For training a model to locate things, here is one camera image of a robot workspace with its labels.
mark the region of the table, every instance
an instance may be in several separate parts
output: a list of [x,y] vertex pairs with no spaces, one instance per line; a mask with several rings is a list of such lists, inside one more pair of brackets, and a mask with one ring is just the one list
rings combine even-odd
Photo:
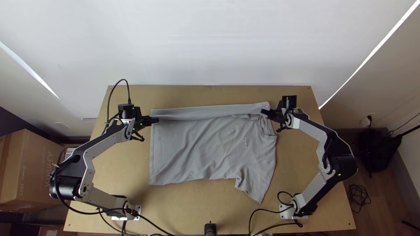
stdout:
[[[96,121],[92,138],[101,134],[106,120],[108,87]],[[268,101],[276,108],[282,95],[297,95],[297,106],[310,119],[323,124],[311,87],[308,86],[130,86],[131,100],[143,115],[153,108],[179,108],[205,105],[249,104]],[[127,103],[126,86],[118,86],[111,98],[110,116],[117,105]],[[273,122],[274,129],[280,125]],[[318,172],[315,153],[317,141],[300,130],[277,134],[277,164],[271,185],[262,204],[235,190],[235,180],[195,180],[181,184],[148,186],[150,127],[140,131],[144,142],[120,143],[94,159],[95,187],[125,195],[132,204],[142,205],[141,214],[173,234],[203,234],[204,224],[217,224],[218,234],[247,234],[249,216],[257,208],[278,211],[277,192],[300,193]],[[95,207],[72,201],[71,206],[93,212]],[[279,214],[258,212],[252,219],[252,232],[268,226],[290,222]],[[301,220],[303,228],[282,226],[267,233],[292,233],[355,229],[353,215],[343,183],[337,184],[319,203],[314,215]],[[111,222],[121,229],[122,222]],[[161,233],[146,221],[129,221],[127,232]],[[81,215],[69,211],[64,230],[115,233],[98,215]]]

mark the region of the gray t-shirt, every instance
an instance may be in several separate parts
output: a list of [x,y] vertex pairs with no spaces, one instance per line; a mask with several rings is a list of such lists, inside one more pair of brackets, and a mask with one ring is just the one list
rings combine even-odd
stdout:
[[235,188],[261,203],[276,165],[276,139],[261,109],[268,102],[154,109],[150,185],[236,179]]

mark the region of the robotic arm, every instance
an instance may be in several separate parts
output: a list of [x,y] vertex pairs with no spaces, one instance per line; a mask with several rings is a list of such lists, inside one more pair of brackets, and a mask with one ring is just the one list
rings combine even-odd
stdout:
[[317,208],[317,203],[338,182],[357,172],[357,165],[350,146],[337,133],[309,119],[302,109],[296,108],[297,96],[283,96],[277,109],[261,110],[268,119],[281,124],[283,129],[300,129],[319,141],[316,154],[319,172],[302,193],[295,194],[290,204],[279,205],[282,219],[307,219]]
[[137,132],[158,118],[142,116],[140,107],[133,104],[118,105],[118,118],[101,136],[76,148],[71,156],[56,168],[50,178],[50,196],[60,200],[72,200],[102,208],[112,220],[139,220],[141,206],[131,205],[125,196],[110,195],[94,187],[92,182],[95,167],[92,160],[119,142],[144,138]]

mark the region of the wooden floor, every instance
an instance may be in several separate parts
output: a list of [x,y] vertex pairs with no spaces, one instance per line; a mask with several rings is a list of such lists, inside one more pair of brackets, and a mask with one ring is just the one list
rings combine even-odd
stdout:
[[[348,143],[355,140],[355,134],[339,134]],[[420,235],[416,231],[401,223],[402,220],[411,222],[407,206],[401,196],[400,188],[391,168],[380,173],[373,173],[369,177],[363,163],[357,159],[359,171],[356,175],[344,181],[346,190],[351,184],[365,186],[372,203],[362,207],[361,212],[353,213],[356,223],[355,230],[325,232],[329,236],[414,236]],[[354,210],[359,206],[350,204]],[[320,233],[309,233],[311,236],[320,236]]]

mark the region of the cable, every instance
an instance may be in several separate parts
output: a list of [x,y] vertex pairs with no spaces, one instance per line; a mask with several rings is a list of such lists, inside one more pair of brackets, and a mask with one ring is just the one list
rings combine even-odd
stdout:
[[110,102],[110,100],[111,100],[112,93],[114,92],[114,89],[117,87],[117,85],[118,85],[121,81],[125,81],[125,82],[126,82],[126,84],[127,84],[128,104],[131,104],[131,98],[130,98],[130,87],[129,87],[129,85],[128,85],[128,82],[127,82],[127,80],[126,80],[126,79],[120,79],[120,80],[118,80],[118,82],[114,85],[114,87],[112,87],[111,92],[110,92],[109,97],[108,97],[108,102],[107,102],[107,105],[106,105],[106,125],[105,125],[105,128],[104,128],[104,131],[102,131],[102,134],[105,132],[106,128],[108,128],[108,126],[109,126],[109,102]]
[[144,217],[144,216],[142,216],[142,215],[139,215],[139,217],[140,217],[140,218],[143,218],[145,221],[149,222],[149,224],[153,225],[155,228],[157,228],[158,230],[160,230],[160,231],[162,231],[162,232],[166,233],[167,235],[169,235],[169,236],[175,236],[175,235],[173,235],[173,234],[171,234],[171,233],[168,233],[167,231],[165,231],[165,230],[164,230],[164,229],[162,229],[161,227],[157,226],[156,224],[154,224],[152,221],[150,221],[150,220],[149,220],[149,219],[147,219],[146,217]]
[[282,194],[282,193],[286,193],[287,195],[289,195],[291,198],[293,198],[293,196],[290,194],[290,193],[288,193],[288,192],[285,192],[285,191],[280,191],[280,192],[278,192],[277,193],[277,199],[279,200],[279,202],[281,203],[281,204],[283,204],[283,205],[286,205],[286,206],[293,206],[293,204],[291,204],[291,203],[284,203],[284,202],[282,202],[281,200],[280,200],[280,194]]
[[267,231],[269,229],[275,228],[275,227],[289,226],[289,225],[297,225],[299,228],[302,228],[303,227],[303,225],[301,223],[299,223],[297,220],[294,220],[294,223],[284,223],[284,224],[278,224],[278,225],[273,225],[273,226],[267,227],[267,228],[265,228],[263,230],[258,231],[258,233],[254,234],[254,235],[261,234],[261,233],[263,233],[263,232],[265,232],[265,231]]
[[58,155],[58,158],[57,158],[57,165],[59,165],[59,164],[60,164],[61,155],[62,155],[62,154],[63,154],[63,152],[64,152],[66,149],[68,149],[68,148],[77,148],[77,147],[65,147],[65,148],[63,148],[63,150],[61,150],[60,154]]
[[138,234],[130,234],[130,233],[125,233],[117,228],[115,228],[114,226],[112,226],[110,223],[108,223],[108,221],[105,220],[105,218],[102,215],[102,212],[99,211],[99,215],[101,216],[102,220],[105,222],[105,224],[107,224],[109,227],[113,228],[115,231],[120,232],[122,235],[127,235],[127,236],[139,236]]
[[420,112],[417,113],[417,115],[413,116],[410,120],[408,120],[407,122],[405,122],[403,125],[399,126],[398,128],[391,130],[388,132],[389,135],[393,135],[395,131],[397,131],[399,128],[405,126],[408,122],[410,122],[411,120],[413,120],[414,118],[416,118],[418,115],[420,115]]
[[372,203],[372,200],[368,195],[368,191],[366,191],[366,188],[362,185],[350,185],[347,195],[349,203],[355,203],[360,206],[358,211],[351,209],[354,213],[359,213],[364,205]]
[[[282,213],[282,212],[285,212],[285,211],[287,211],[288,209],[290,209],[290,208],[292,208],[292,206],[290,206],[290,207],[288,207],[288,208],[286,208],[286,209],[284,209],[284,210],[281,210],[281,211],[279,211],[279,212],[274,212],[274,211],[270,211],[270,210],[267,210],[267,209],[263,209],[263,208],[259,208],[259,209],[256,209],[256,210],[254,210],[253,212],[252,212],[252,214],[251,214],[251,216],[249,217],[249,222],[248,222],[248,235],[250,235],[251,236],[251,219],[252,219],[252,216],[255,214],[255,212],[257,212],[257,211],[265,211],[265,212],[270,212],[270,213]],[[296,225],[297,223],[287,223],[286,225]]]
[[367,118],[369,119],[369,129],[370,129],[372,126],[372,116],[368,115]]
[[111,121],[111,120],[113,120],[113,119],[115,119],[115,118],[117,118],[117,116],[118,116],[119,114],[120,114],[120,113],[118,112],[117,114],[115,114],[115,115],[114,115],[114,116],[112,116],[109,120],[107,120],[107,121],[106,121],[106,124],[105,124],[104,130],[102,131],[101,135],[103,135],[103,134],[105,133],[105,130],[106,130],[106,128],[108,128],[110,121]]
[[122,233],[121,233],[121,236],[124,236],[124,233],[126,232],[126,224],[127,224],[127,221],[125,220],[122,223],[122,228],[121,228]]

